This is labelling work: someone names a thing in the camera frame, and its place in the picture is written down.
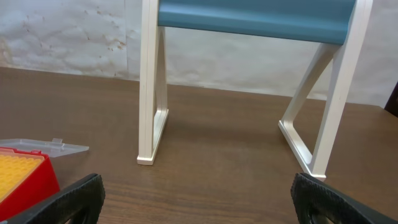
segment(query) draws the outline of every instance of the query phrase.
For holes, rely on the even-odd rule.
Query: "white wall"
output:
[[[374,1],[349,102],[385,105],[398,81],[396,21],[398,1]],[[0,66],[138,80],[140,31],[141,0],[3,1]],[[285,96],[294,94],[318,45],[166,32],[169,83]],[[329,77],[330,67],[310,98],[326,98]]]

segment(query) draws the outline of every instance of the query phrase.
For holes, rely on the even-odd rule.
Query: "white stand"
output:
[[[142,2],[138,164],[152,165],[166,123],[165,31],[157,26],[159,2]]]
[[[319,46],[285,115],[279,121],[279,128],[292,148],[302,169],[320,180],[325,180],[326,178],[326,167],[361,51],[372,3],[373,0],[356,0],[346,42],[343,46],[327,44]],[[333,68],[328,99],[314,153],[311,155],[311,152],[294,129],[293,120],[331,59],[333,59]]]

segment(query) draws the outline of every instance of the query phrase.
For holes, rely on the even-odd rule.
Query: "transparent lid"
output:
[[[52,142],[37,141],[30,139],[3,139],[0,140],[0,147],[11,147],[25,152],[40,150],[49,157],[58,157],[83,152],[88,150],[88,146],[77,146],[62,143],[62,139],[52,139]]]

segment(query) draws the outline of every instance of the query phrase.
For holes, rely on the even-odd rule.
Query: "wood grain surface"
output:
[[[169,86],[170,114],[153,166],[139,166],[138,82],[0,68],[0,139],[89,146],[53,158],[61,187],[96,172],[98,223],[298,223],[290,198],[301,172],[278,128],[290,98]],[[295,127],[313,148],[324,101]],[[326,183],[398,219],[398,118],[347,104]]]

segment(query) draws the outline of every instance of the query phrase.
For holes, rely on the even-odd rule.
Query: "red box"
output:
[[[0,147],[0,149],[10,150],[11,148]],[[44,160],[0,203],[0,222],[17,215],[60,191],[60,186],[48,155],[42,154],[41,151],[23,152],[17,149],[12,150],[17,154],[42,156]]]

